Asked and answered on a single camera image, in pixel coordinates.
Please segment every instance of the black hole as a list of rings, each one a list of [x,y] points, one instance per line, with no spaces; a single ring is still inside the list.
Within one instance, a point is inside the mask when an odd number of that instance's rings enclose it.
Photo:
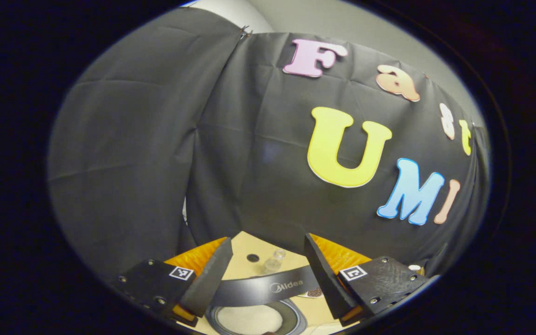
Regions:
[[[250,253],[249,255],[247,255],[247,260],[251,261],[252,263],[256,263],[256,261],[259,261],[260,258],[258,257],[258,255]]]

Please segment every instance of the blue letter m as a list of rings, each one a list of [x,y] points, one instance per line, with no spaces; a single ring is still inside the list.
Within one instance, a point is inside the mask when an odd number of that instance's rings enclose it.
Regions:
[[[406,158],[399,159],[397,165],[400,169],[398,181],[388,203],[378,208],[378,215],[389,219],[395,218],[398,215],[398,204],[402,201],[400,219],[406,219],[414,210],[415,212],[409,216],[409,223],[423,225],[427,221],[427,215],[436,201],[440,188],[444,185],[444,177],[434,172],[423,187],[419,188],[419,165]]]

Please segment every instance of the midea logo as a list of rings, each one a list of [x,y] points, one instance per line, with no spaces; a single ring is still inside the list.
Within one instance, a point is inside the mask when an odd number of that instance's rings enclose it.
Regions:
[[[282,290],[287,290],[299,285],[303,285],[303,280],[290,281],[288,284],[279,284],[278,282],[273,282],[270,284],[270,292],[279,293]]]

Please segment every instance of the yellow letter u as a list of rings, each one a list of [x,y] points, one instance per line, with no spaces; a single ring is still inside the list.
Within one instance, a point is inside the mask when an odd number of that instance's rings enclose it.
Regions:
[[[330,184],[346,188],[363,186],[372,180],[384,142],[392,138],[390,129],[365,121],[362,127],[368,133],[368,142],[363,159],[356,168],[347,169],[338,163],[338,148],[345,128],[353,124],[353,117],[327,107],[313,108],[311,115],[315,118],[315,128],[307,151],[307,162],[313,173]]]

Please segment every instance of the small clear bottle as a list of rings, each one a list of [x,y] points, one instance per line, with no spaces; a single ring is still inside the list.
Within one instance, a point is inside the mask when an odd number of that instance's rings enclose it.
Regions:
[[[273,274],[281,269],[282,260],[285,258],[285,250],[277,249],[272,257],[264,262],[264,274]]]

